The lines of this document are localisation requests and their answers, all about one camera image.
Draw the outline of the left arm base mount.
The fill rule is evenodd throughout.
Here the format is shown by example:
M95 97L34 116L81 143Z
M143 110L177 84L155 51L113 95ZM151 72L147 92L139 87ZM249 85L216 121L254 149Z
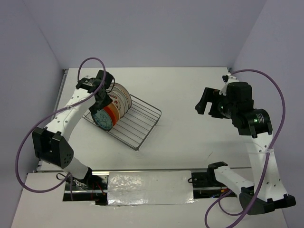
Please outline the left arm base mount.
M93 181L84 184L76 178L68 178L65 182L63 202L92 202L94 205L108 205L108 177L109 175L95 176Z

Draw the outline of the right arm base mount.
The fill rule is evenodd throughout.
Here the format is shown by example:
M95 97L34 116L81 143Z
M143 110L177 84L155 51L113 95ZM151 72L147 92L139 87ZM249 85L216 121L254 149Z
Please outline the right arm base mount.
M216 181L208 170L192 171L187 181L193 187L194 199L218 198L228 191L227 186Z

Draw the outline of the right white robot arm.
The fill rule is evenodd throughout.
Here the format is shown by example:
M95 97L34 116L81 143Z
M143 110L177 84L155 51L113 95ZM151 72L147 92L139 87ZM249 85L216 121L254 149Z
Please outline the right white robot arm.
M206 87L195 109L198 114L204 114L207 103L211 103L211 117L232 121L246 145L254 180L248 181L226 163L216 162L208 166L207 182L212 186L221 183L232 190L242 209L251 205L248 215L294 206L295 197L283 186L270 147L274 137L269 114L254 108L251 85L229 75L223 76L223 81L225 85L220 90Z

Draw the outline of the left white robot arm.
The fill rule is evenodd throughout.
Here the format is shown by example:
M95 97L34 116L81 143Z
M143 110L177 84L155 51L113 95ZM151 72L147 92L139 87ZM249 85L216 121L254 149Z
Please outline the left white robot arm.
M36 157L71 173L76 184L84 190L95 184L104 184L105 179L93 175L92 169L74 156L68 140L86 111L90 111L93 121L102 129L112 128L114 122L105 108L112 103L106 91L113 78L103 70L99 70L95 78L82 78L66 104L66 109L44 128L37 127L32 133Z

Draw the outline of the blue patterned small plate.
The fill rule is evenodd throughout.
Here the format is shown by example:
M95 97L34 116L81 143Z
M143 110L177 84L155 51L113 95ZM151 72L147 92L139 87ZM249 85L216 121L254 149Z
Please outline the blue patterned small plate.
M109 131L113 127L113 122L110 115L104 110L98 110L96 113L91 113L94 123L105 131Z

